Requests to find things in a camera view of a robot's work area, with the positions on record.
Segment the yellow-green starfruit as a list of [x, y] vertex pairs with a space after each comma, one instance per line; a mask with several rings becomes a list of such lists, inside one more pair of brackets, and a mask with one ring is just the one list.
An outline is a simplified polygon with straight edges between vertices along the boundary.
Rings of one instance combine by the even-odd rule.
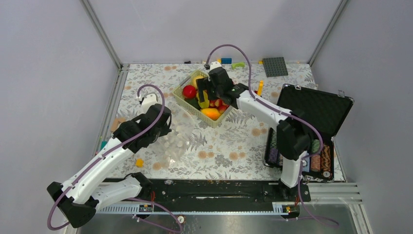
[[203, 94], [203, 98], [200, 97], [199, 93], [196, 94], [196, 98], [198, 100], [198, 103], [199, 103], [201, 109], [209, 108], [210, 101], [208, 99], [207, 91], [203, 90], [202, 94]]

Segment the clear dotted zip top bag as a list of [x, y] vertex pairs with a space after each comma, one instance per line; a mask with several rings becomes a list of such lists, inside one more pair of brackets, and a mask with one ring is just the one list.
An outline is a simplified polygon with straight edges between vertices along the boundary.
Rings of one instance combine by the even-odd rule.
[[194, 127], [195, 122], [190, 114], [181, 112], [172, 116], [170, 132], [151, 145], [161, 168], [168, 168], [181, 159], [189, 148], [189, 138]]

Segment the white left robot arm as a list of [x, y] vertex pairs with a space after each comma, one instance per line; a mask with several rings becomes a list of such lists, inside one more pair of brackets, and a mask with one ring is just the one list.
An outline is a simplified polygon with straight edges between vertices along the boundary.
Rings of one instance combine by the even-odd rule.
[[99, 185], [120, 163], [147, 148], [159, 137], [171, 132], [171, 110], [157, 103], [137, 117], [125, 121], [114, 131], [105, 147], [78, 173], [63, 183], [52, 182], [47, 192], [54, 200], [47, 225], [56, 208], [68, 224], [79, 228], [89, 222], [102, 208], [129, 198], [146, 200], [152, 195], [152, 183], [142, 173], [133, 173], [107, 187]]

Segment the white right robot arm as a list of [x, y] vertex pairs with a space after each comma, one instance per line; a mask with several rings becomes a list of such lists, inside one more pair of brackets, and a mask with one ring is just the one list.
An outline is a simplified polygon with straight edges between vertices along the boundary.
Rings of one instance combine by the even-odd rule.
[[322, 139], [320, 132], [304, 120], [301, 110], [291, 111], [267, 101], [254, 93], [251, 85], [234, 83], [220, 63], [205, 65], [208, 76], [197, 81], [199, 98], [221, 99], [235, 109], [247, 112], [267, 123], [276, 131], [276, 144], [283, 156], [279, 188], [281, 198], [293, 200], [298, 194], [297, 185], [302, 179], [303, 161], [315, 137]]

